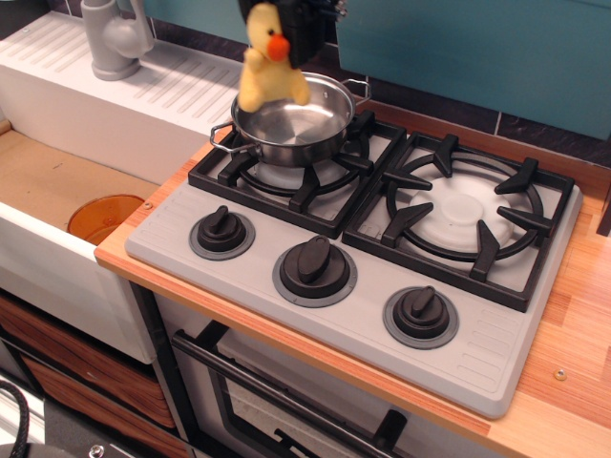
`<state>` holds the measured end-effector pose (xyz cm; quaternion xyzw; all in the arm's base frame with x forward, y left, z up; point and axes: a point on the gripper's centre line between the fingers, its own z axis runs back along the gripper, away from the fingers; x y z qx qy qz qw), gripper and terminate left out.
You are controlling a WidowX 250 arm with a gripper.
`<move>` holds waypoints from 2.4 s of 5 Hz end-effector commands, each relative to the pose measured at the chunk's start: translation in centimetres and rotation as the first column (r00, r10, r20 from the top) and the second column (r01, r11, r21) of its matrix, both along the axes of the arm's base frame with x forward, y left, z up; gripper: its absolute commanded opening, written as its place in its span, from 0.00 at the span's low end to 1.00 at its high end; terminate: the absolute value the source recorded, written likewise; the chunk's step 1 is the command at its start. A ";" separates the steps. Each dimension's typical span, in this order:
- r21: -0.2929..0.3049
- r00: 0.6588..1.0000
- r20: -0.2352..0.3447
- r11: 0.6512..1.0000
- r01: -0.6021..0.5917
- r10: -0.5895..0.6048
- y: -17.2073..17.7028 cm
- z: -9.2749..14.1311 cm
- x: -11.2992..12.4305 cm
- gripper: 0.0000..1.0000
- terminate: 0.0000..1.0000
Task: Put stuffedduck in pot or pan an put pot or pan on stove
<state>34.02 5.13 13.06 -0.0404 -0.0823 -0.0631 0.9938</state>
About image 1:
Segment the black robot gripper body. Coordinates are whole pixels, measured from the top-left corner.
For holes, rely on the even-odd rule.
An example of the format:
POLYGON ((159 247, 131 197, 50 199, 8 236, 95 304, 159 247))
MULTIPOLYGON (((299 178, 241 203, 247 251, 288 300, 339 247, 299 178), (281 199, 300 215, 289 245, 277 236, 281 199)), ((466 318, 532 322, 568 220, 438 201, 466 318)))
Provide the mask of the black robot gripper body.
POLYGON ((285 0, 273 1, 278 9, 284 37, 290 44, 289 62, 302 67, 324 46, 327 25, 347 14, 347 1, 285 0))

